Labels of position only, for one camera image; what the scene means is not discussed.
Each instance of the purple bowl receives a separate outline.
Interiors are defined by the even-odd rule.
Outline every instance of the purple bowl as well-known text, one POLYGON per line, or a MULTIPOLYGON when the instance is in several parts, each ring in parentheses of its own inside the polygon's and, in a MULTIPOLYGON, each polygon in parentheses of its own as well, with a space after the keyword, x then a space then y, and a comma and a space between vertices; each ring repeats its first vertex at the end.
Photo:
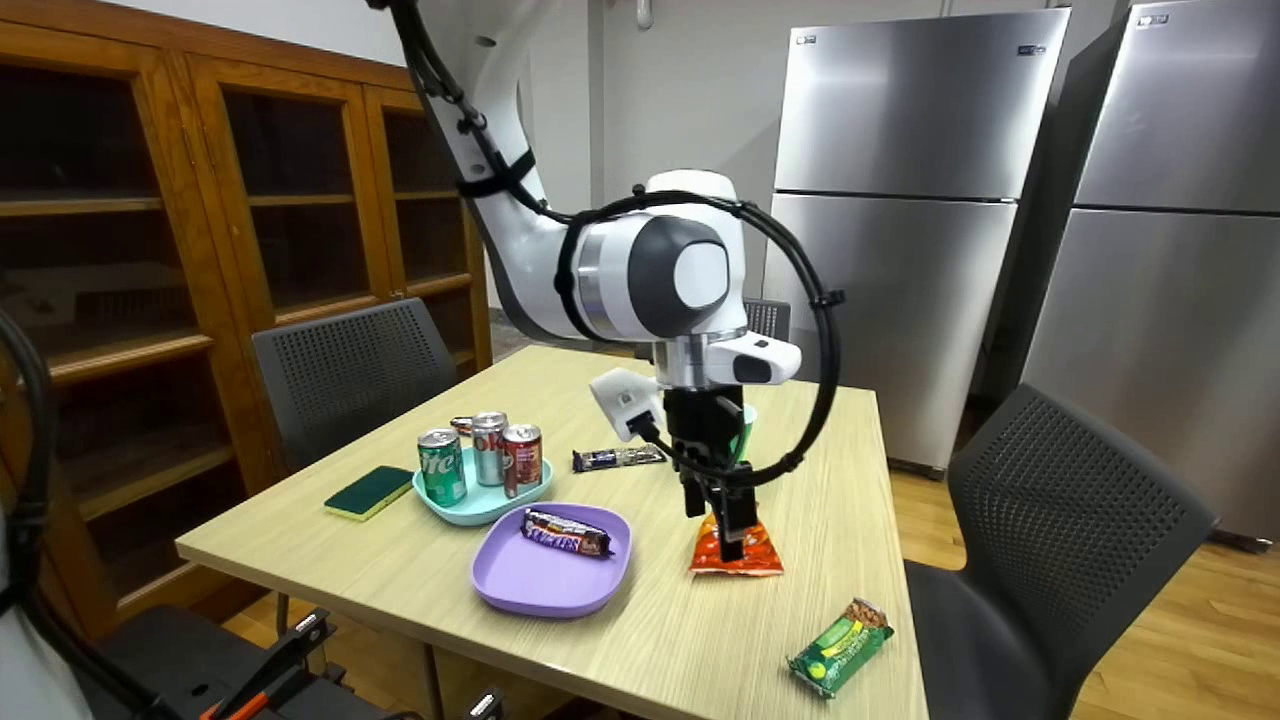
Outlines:
POLYGON ((581 521, 602 530, 612 535, 612 558, 571 558, 560 548, 542 548, 521 531, 521 511, 501 515, 475 561, 472 589, 489 607, 515 616, 590 616, 602 607, 615 589, 627 580, 630 566, 630 530, 609 507, 586 506, 530 506, 562 521, 581 521))

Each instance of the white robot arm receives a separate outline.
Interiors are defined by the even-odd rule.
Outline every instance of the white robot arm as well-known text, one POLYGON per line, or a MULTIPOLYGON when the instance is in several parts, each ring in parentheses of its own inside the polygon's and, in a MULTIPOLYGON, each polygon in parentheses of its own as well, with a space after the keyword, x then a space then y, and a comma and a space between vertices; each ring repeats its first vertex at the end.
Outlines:
POLYGON ((672 446, 658 440, 655 416, 635 416, 630 434, 672 458, 688 515, 711 506, 718 558, 741 558, 741 535, 754 523, 753 490, 803 459, 834 392, 834 297, 816 281, 800 239, 768 211, 741 205, 733 181, 711 174, 665 174, 590 211, 547 210, 515 113, 515 70, 547 0, 468 6, 468 14, 484 10, 509 21, 497 32, 475 32, 489 47, 472 89, 461 89, 435 56, 415 0, 369 6, 396 21, 405 64, 484 224, 497 294, 510 323, 551 343, 651 349, 672 446), (747 330, 743 224, 760 230, 796 265, 820 330, 816 409, 800 446, 760 472, 733 458, 743 434, 741 390, 790 381, 800 349, 747 330))

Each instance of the refrigerator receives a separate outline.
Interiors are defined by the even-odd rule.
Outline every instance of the refrigerator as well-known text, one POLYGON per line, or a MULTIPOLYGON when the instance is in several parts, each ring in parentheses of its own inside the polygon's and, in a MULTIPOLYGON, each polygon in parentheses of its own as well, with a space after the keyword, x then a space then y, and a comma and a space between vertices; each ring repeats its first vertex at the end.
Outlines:
MULTIPOLYGON (((944 472, 1051 92, 1066 10, 790 28, 773 218, 845 294, 839 385, 871 390, 895 467, 944 472)), ((816 336, 796 274, 800 378, 816 336)))
POLYGON ((1280 6, 1132 6, 1066 70, 1066 211, 1024 381, 1125 428, 1223 535, 1280 531, 1280 6))

